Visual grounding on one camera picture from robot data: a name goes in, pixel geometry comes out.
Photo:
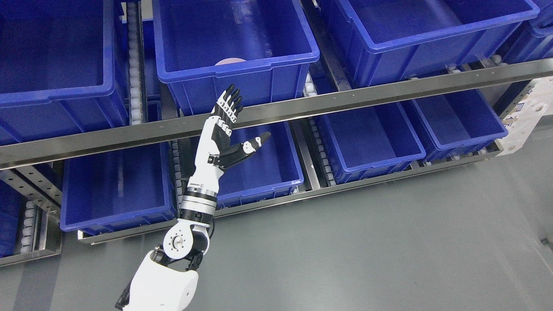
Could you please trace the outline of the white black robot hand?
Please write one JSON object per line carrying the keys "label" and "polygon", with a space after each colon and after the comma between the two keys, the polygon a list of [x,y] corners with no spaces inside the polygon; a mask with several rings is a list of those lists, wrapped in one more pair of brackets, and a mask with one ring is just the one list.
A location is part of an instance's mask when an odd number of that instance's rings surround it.
{"label": "white black robot hand", "polygon": [[188,180],[186,196],[214,199],[225,171],[251,157],[271,137],[271,132],[266,131],[242,143],[231,144],[238,114],[243,109],[241,101],[240,89],[233,84],[216,100],[200,134],[195,171]]}

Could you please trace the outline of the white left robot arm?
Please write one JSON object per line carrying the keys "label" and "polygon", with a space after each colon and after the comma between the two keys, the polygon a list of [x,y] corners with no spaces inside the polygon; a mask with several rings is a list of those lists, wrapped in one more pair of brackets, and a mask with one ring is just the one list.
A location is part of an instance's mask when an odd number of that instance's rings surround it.
{"label": "white left robot arm", "polygon": [[121,311],[183,311],[199,281],[198,268],[210,246],[216,185],[188,185],[176,224],[148,252],[115,307]]}

